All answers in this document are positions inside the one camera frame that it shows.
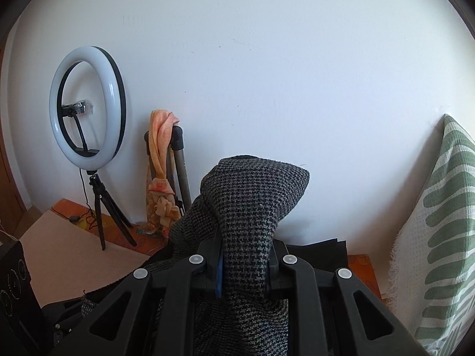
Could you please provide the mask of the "dark grey tweed shorts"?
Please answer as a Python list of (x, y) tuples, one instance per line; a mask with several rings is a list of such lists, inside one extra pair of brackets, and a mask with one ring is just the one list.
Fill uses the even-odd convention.
[(143, 263), (148, 271), (165, 271), (221, 234), (222, 296), (197, 304), (195, 355), (286, 355), (288, 303), (266, 297), (267, 261), (278, 223), (300, 201), (309, 178), (285, 162), (221, 159), (172, 225), (167, 248)]

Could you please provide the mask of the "green striped white pillow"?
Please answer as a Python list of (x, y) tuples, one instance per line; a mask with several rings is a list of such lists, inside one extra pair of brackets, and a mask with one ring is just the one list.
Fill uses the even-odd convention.
[(388, 305), (429, 355), (474, 323), (474, 140), (449, 115), (434, 164), (392, 248)]

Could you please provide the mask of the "pink bed blanket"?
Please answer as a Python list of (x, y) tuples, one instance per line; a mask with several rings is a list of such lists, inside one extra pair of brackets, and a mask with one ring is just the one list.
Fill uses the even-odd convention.
[(20, 242), (40, 306), (109, 285), (148, 258), (112, 243), (102, 250), (97, 236), (52, 211), (45, 212), (28, 228)]

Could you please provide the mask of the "black folded garment yellow print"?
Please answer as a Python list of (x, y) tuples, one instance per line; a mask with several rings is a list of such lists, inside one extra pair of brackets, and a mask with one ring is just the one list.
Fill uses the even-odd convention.
[(316, 269), (336, 272), (339, 268), (348, 267), (346, 242), (328, 239), (314, 244), (287, 245), (288, 252), (312, 265)]

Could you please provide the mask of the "orange floral scarf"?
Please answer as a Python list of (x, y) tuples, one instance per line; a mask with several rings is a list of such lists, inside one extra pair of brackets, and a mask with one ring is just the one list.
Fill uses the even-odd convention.
[(145, 235), (161, 236), (168, 241), (172, 225), (180, 216), (167, 168), (171, 151), (173, 127), (179, 119), (164, 109), (153, 110), (144, 140), (147, 152), (146, 222), (142, 225)]

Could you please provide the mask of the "folded tripod with grey legs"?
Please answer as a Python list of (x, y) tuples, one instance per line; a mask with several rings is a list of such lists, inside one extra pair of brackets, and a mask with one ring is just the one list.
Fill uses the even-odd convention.
[(180, 214), (184, 215), (191, 207), (191, 194), (184, 160), (183, 129), (178, 125), (174, 125), (172, 128), (171, 141), (167, 151), (166, 169), (167, 180), (174, 192), (176, 192), (175, 183), (177, 182), (179, 185), (180, 193), (174, 195), (174, 200), (180, 209)]

